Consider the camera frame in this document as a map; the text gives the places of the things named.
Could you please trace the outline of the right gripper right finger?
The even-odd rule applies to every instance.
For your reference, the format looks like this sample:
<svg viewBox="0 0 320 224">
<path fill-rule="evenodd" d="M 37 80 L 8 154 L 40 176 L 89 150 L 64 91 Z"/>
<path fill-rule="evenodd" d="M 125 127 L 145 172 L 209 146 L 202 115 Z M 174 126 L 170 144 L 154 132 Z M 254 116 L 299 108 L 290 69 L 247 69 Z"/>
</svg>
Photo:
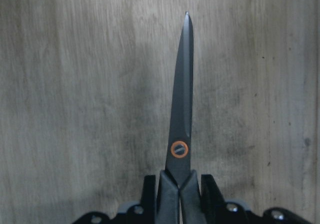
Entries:
<svg viewBox="0 0 320 224">
<path fill-rule="evenodd" d="M 284 208 L 270 208 L 262 216 L 245 205 L 225 201 L 213 176 L 201 176 L 201 202 L 209 224 L 308 224 L 309 221 Z"/>
</svg>

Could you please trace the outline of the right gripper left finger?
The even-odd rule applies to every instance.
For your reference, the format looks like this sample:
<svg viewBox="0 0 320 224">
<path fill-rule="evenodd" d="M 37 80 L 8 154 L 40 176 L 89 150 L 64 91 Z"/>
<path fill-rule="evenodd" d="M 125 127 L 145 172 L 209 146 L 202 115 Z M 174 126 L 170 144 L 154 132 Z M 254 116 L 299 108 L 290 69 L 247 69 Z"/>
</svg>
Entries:
<svg viewBox="0 0 320 224">
<path fill-rule="evenodd" d="M 118 211 L 113 219 L 101 212 L 89 212 L 76 221 L 75 224 L 154 224 L 156 212 L 156 177 L 144 177 L 140 201 L 129 204 Z"/>
</svg>

